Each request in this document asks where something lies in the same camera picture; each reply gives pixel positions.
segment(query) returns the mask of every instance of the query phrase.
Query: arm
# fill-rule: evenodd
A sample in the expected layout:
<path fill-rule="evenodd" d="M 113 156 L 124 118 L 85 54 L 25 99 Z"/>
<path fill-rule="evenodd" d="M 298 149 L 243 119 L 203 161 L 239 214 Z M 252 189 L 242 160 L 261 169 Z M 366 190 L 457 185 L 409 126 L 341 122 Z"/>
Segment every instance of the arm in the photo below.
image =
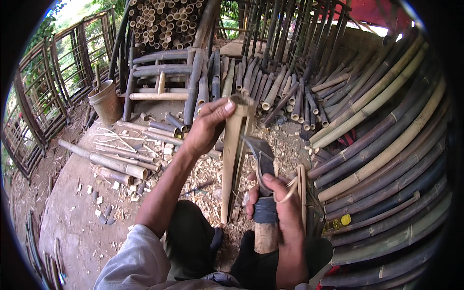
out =
<path fill-rule="evenodd" d="M 235 110 L 235 104 L 222 98 L 207 103 L 192 126 L 188 137 L 174 156 L 166 172 L 142 202 L 135 216 L 135 224 L 148 227 L 159 238 L 168 228 L 180 191 L 197 159 L 209 152 L 224 129 L 226 118 Z"/>
<path fill-rule="evenodd" d="M 263 175 L 264 184 L 274 191 L 276 200 L 282 200 L 288 193 L 284 182 L 270 174 Z M 254 204 L 258 201 L 259 185 L 249 191 L 250 200 L 246 205 L 248 219 L 253 219 Z M 282 241 L 279 243 L 279 262 L 276 272 L 277 289 L 293 289 L 307 283 L 308 267 L 305 260 L 304 230 L 301 221 L 301 202 L 292 195 L 286 202 L 276 204 L 279 230 Z"/>

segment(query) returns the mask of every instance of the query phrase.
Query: bamboo stack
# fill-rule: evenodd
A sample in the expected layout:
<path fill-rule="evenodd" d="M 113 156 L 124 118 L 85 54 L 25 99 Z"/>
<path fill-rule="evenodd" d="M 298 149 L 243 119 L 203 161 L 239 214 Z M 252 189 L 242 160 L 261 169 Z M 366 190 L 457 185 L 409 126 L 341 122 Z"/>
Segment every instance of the bamboo stack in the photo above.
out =
<path fill-rule="evenodd" d="M 191 46 L 204 10 L 204 0 L 131 0 L 129 26 L 134 41 L 149 51 Z"/>

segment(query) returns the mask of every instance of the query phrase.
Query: pale bamboo pole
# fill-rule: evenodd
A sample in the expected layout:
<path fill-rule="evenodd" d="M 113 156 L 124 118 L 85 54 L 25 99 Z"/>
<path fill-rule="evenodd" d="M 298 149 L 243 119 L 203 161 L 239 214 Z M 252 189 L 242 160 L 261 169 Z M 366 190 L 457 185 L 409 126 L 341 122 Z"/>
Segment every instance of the pale bamboo pole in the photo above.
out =
<path fill-rule="evenodd" d="M 374 113 L 378 108 L 380 108 L 386 101 L 388 101 L 403 85 L 404 83 L 411 77 L 411 75 L 416 71 L 419 67 L 420 63 L 424 59 L 428 44 L 425 43 L 422 49 L 418 52 L 416 57 L 408 64 L 408 66 L 401 72 L 401 74 L 386 88 L 383 92 L 381 92 L 374 100 L 370 101 L 367 104 L 361 104 L 356 106 L 356 103 L 352 106 L 353 111 L 357 113 L 354 114 L 351 118 L 349 118 L 344 123 L 340 124 L 336 128 L 332 129 L 331 132 L 326 134 L 320 140 L 312 143 L 314 148 L 317 147 L 325 147 L 332 143 L 333 141 L 337 140 L 340 136 L 345 134 L 346 132 L 350 131 L 356 125 L 358 125 L 361 121 L 365 120 L 369 115 Z"/>
<path fill-rule="evenodd" d="M 350 110 L 345 111 L 341 114 L 338 118 L 336 118 L 333 122 L 329 124 L 328 127 L 323 128 L 316 134 L 314 134 L 309 141 L 314 143 L 329 132 L 333 131 L 335 128 L 343 124 L 347 121 L 350 117 L 352 117 L 355 113 L 361 110 L 366 104 L 368 104 L 372 99 L 374 99 L 378 94 L 380 94 L 396 77 L 399 73 L 411 62 L 411 60 L 415 57 L 417 51 L 422 46 L 422 50 L 426 50 L 428 48 L 428 43 L 423 44 L 423 38 L 418 37 L 414 41 L 414 43 L 409 47 L 409 49 L 405 52 L 405 54 L 398 60 L 398 62 L 390 69 L 390 71 L 384 75 L 384 77 L 377 82 L 367 93 L 365 93 L 359 100 L 355 103 L 350 105 Z"/>
<path fill-rule="evenodd" d="M 280 73 L 277 75 L 277 78 L 274 84 L 272 85 L 271 90 L 266 96 L 266 99 L 264 99 L 263 110 L 268 111 L 274 105 L 274 100 L 276 99 L 280 85 L 284 80 L 286 70 L 287 67 L 285 65 L 282 65 Z"/>
<path fill-rule="evenodd" d="M 222 89 L 222 97 L 230 97 L 232 94 L 232 83 L 233 75 L 235 72 L 235 58 L 232 58 L 229 66 L 229 72 L 227 73 L 226 80 L 224 81 L 224 87 Z"/>
<path fill-rule="evenodd" d="M 387 149 L 382 153 L 377 155 L 372 161 L 370 161 L 363 168 L 359 169 L 349 177 L 338 182 L 337 184 L 329 187 L 328 189 L 319 193 L 318 197 L 320 201 L 326 201 L 331 199 L 343 191 L 355 186 L 360 183 L 372 173 L 379 170 L 382 166 L 387 164 L 391 159 L 393 159 L 399 152 L 401 152 L 421 131 L 427 121 L 430 119 L 430 116 L 435 111 L 440 103 L 443 94 L 445 92 L 446 84 L 443 77 L 440 78 L 435 91 L 433 92 L 430 100 L 427 102 L 425 107 L 422 109 L 421 113 L 417 118 L 412 122 L 412 124 L 398 137 Z"/>
<path fill-rule="evenodd" d="M 229 215 L 230 196 L 238 191 L 246 144 L 240 135 L 248 135 L 254 118 L 253 100 L 234 94 L 230 100 L 236 104 L 233 115 L 226 120 L 222 166 L 221 223 L 226 224 Z"/>

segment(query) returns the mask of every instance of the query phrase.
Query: dark pants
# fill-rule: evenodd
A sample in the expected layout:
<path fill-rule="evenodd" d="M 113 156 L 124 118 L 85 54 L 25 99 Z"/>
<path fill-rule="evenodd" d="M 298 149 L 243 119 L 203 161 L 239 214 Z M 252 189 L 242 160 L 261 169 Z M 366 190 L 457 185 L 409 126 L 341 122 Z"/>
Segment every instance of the dark pants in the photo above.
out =
<path fill-rule="evenodd" d="M 210 252 L 214 229 L 201 210 L 188 200 L 177 202 L 166 233 L 165 249 L 176 280 L 198 279 L 214 271 L 214 257 Z M 306 262 L 309 278 L 313 277 L 332 258 L 332 245 L 322 238 L 306 241 Z M 247 231 L 240 245 L 240 253 L 231 274 L 246 289 L 275 289 L 279 253 L 257 254 L 254 233 Z"/>

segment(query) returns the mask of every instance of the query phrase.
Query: split bamboo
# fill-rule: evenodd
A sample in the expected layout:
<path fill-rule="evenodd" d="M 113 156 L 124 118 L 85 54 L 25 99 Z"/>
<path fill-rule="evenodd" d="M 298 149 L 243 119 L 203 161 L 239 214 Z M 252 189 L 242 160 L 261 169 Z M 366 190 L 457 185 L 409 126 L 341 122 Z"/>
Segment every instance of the split bamboo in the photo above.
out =
<path fill-rule="evenodd" d="M 110 158 L 113 158 L 113 159 L 122 160 L 122 161 L 127 162 L 127 163 L 130 163 L 130 164 L 138 165 L 138 166 L 140 166 L 140 167 L 143 167 L 143 168 L 146 168 L 146 169 L 150 169 L 150 170 L 153 171 L 153 172 L 158 172 L 158 171 L 160 171 L 160 167 L 159 167 L 159 166 L 156 166 L 156 165 L 153 165 L 153 164 L 148 164 L 148 163 L 145 163 L 145 162 L 142 162 L 142 161 L 138 161 L 138 160 L 134 160 L 134 159 L 129 159 L 129 158 L 125 158 L 125 157 L 120 157 L 120 156 L 116 156 L 116 155 L 112 155 L 112 154 L 107 154 L 107 153 L 102 153 L 102 155 L 107 156 L 107 157 L 110 157 Z"/>
<path fill-rule="evenodd" d="M 356 101 L 353 105 L 350 106 L 350 110 L 334 120 L 328 127 L 325 135 L 322 138 L 314 138 L 311 142 L 314 147 L 325 147 L 331 142 L 337 140 L 341 135 L 350 131 L 361 121 L 365 120 L 369 115 L 374 113 L 378 108 L 380 108 L 386 101 L 388 101 L 409 79 L 409 77 L 416 71 L 420 62 L 425 56 L 425 52 L 428 48 L 428 44 L 425 43 L 422 46 L 422 49 L 417 53 L 414 59 L 408 64 L 408 66 L 401 72 L 401 74 L 390 83 L 380 94 L 374 88 L 371 89 L 375 91 L 373 94 L 366 93 L 362 98 Z"/>
<path fill-rule="evenodd" d="M 110 169 L 119 171 L 121 173 L 129 174 L 132 175 L 136 178 L 141 178 L 145 179 L 147 177 L 147 170 L 145 168 L 142 168 L 140 166 L 136 166 L 133 164 L 129 164 L 123 161 L 118 161 L 112 158 L 109 158 L 107 156 L 103 156 L 98 153 L 92 153 L 86 149 L 83 149 L 79 146 L 73 145 L 67 141 L 64 140 L 58 140 L 58 144 L 73 153 L 76 153 L 77 155 L 84 157 L 92 162 L 95 162 L 99 165 L 103 165 L 105 167 L 108 167 Z"/>
<path fill-rule="evenodd" d="M 134 124 L 134 123 L 131 123 L 131 122 L 123 122 L 123 121 L 118 120 L 118 121 L 116 121 L 116 125 L 126 127 L 126 128 L 129 128 L 129 129 L 140 130 L 140 131 L 145 131 L 146 130 L 146 131 L 150 131 L 150 132 L 157 133 L 157 134 L 160 134 L 160 135 L 165 135 L 165 136 L 168 136 L 168 137 L 174 137 L 173 132 L 168 132 L 168 131 L 165 131 L 165 130 L 151 128 L 151 127 L 147 127 L 147 126 L 143 126 L 143 125 L 138 125 L 138 124 Z"/>
<path fill-rule="evenodd" d="M 124 150 L 120 150 L 120 149 L 117 149 L 117 148 L 103 147 L 103 146 L 97 145 L 97 146 L 95 146 L 95 149 L 98 150 L 98 151 L 110 152 L 112 154 L 124 155 L 124 156 L 130 157 L 130 158 L 135 158 L 135 159 L 138 159 L 140 161 L 144 161 L 144 162 L 153 163 L 155 161 L 155 159 L 153 157 L 145 156 L 145 155 L 142 155 L 142 154 L 139 154 L 139 153 L 124 151 Z"/>
<path fill-rule="evenodd" d="M 343 191 L 350 187 L 353 187 L 357 183 L 360 183 L 372 173 L 380 169 L 382 166 L 387 164 L 393 159 L 401 150 L 403 150 L 413 139 L 419 131 L 423 128 L 425 123 L 429 120 L 432 113 L 435 111 L 438 103 L 440 102 L 443 93 L 445 92 L 446 84 L 443 78 L 440 79 L 435 91 L 433 92 L 430 100 L 425 105 L 419 116 L 414 122 L 406 129 L 401 136 L 396 139 L 387 149 L 370 161 L 360 170 L 356 171 L 351 176 L 345 178 L 341 182 L 335 184 L 327 190 L 319 193 L 319 200 L 326 201 L 334 196 L 339 195 Z"/>
<path fill-rule="evenodd" d="M 151 131 L 143 131 L 142 135 L 145 135 L 151 139 L 163 141 L 163 142 L 173 144 L 176 146 L 182 146 L 182 144 L 184 143 L 184 141 L 181 139 L 168 137 L 168 136 L 157 134 Z M 222 156 L 222 153 L 216 150 L 210 150 L 206 155 L 213 157 L 213 158 L 220 158 Z"/>
<path fill-rule="evenodd" d="M 227 119 L 224 133 L 224 156 L 222 168 L 221 222 L 228 222 L 231 193 L 238 192 L 246 144 L 241 135 L 248 135 L 253 124 L 253 100 L 240 94 L 231 96 L 236 104 L 233 115 Z"/>

